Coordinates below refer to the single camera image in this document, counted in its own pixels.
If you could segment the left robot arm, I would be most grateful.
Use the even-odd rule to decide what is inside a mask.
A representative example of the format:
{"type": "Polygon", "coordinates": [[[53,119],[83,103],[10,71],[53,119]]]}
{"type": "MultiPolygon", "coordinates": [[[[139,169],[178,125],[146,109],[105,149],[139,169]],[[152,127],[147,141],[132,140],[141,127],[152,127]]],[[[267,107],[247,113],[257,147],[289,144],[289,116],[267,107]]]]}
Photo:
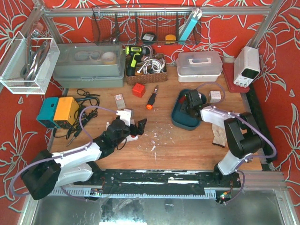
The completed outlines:
{"type": "Polygon", "coordinates": [[[146,123],[147,119],[143,119],[137,124],[126,125],[116,118],[106,131],[86,145],[63,152],[43,150],[21,173],[21,179],[34,200],[40,200],[55,188],[70,183],[95,182],[101,174],[96,161],[118,150],[129,136],[143,135],[146,123]]]}

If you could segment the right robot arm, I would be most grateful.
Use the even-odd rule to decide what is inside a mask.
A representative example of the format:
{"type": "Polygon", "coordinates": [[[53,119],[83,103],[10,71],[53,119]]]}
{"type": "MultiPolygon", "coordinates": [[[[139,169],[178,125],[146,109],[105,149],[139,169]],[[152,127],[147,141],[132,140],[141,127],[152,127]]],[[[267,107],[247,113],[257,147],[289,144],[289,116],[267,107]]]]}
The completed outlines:
{"type": "Polygon", "coordinates": [[[264,140],[258,134],[258,127],[251,113],[232,113],[205,104],[197,90],[186,92],[183,102],[184,111],[190,117],[225,130],[229,151],[214,167],[216,179],[221,180],[235,173],[243,162],[247,162],[247,156],[252,156],[263,147],[264,140]]]}

